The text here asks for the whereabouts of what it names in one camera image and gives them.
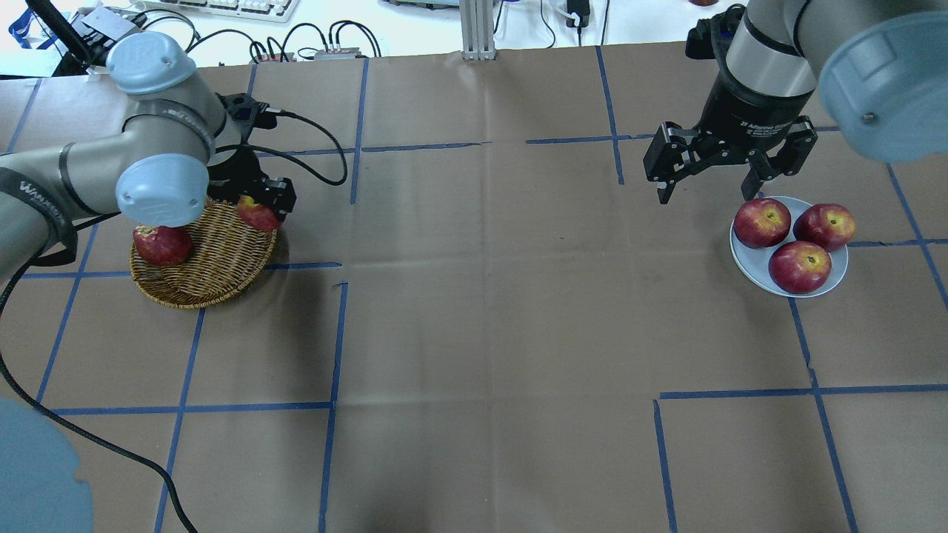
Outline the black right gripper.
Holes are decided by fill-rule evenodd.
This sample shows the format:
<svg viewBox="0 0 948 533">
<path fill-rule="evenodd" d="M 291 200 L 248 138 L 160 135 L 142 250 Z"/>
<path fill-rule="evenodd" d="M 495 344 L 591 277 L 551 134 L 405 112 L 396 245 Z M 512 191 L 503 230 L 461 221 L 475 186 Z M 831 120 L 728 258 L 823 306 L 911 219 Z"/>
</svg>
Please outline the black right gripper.
<svg viewBox="0 0 948 533">
<path fill-rule="evenodd" d="M 758 93 L 719 73 L 697 124 L 665 121 L 644 155 L 644 175 L 656 183 L 659 203 L 667 205 L 678 183 L 711 167 L 748 165 L 745 201 L 772 179 L 799 173 L 818 139 L 803 113 L 811 95 Z"/>
</svg>

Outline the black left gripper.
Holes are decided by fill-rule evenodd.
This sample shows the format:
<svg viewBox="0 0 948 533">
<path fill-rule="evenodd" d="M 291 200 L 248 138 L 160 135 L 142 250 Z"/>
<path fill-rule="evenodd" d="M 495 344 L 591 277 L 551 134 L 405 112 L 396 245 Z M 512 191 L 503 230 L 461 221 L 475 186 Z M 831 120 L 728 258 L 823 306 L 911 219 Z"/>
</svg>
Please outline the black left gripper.
<svg viewBox="0 0 948 533">
<path fill-rule="evenodd" d="M 267 175 L 257 156 L 263 149 L 250 147 L 250 134 L 255 128 L 276 128 L 276 112 L 246 93 L 217 97 L 230 118 L 227 125 L 234 126 L 236 136 L 218 135 L 218 155 L 223 156 L 223 161 L 209 166 L 210 199 L 237 204 L 242 195 L 248 196 L 270 208 L 277 219 L 285 219 L 297 200 L 293 183 L 289 178 Z"/>
</svg>

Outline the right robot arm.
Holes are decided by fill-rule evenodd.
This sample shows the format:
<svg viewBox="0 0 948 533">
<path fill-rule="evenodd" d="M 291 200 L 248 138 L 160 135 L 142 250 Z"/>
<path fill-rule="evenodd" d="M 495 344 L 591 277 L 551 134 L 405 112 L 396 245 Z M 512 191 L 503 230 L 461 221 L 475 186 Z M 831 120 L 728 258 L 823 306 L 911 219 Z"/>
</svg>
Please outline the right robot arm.
<svg viewBox="0 0 948 533">
<path fill-rule="evenodd" d="M 644 156 L 659 201 L 717 166 L 747 165 L 744 199 L 795 175 L 817 142 L 813 94 L 851 149 L 887 164 L 946 152 L 944 1 L 749 1 L 698 21 L 690 58 L 718 74 L 697 124 L 664 122 Z"/>
</svg>

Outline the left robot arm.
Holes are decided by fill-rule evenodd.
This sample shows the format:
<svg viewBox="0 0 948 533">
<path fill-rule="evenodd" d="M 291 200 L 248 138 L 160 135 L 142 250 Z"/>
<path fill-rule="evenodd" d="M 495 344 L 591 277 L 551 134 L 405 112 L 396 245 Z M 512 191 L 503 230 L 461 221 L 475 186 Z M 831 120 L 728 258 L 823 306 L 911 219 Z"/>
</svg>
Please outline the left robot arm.
<svg viewBox="0 0 948 533">
<path fill-rule="evenodd" d="M 121 213 L 140 225 L 182 227 L 212 198 L 242 195 L 278 220 L 296 201 L 292 182 L 271 178 L 247 144 L 246 95 L 221 97 L 173 38 L 136 33 L 106 58 L 128 95 L 121 132 L 2 156 L 2 277 L 20 267 L 58 266 L 77 254 L 74 222 Z"/>
</svg>

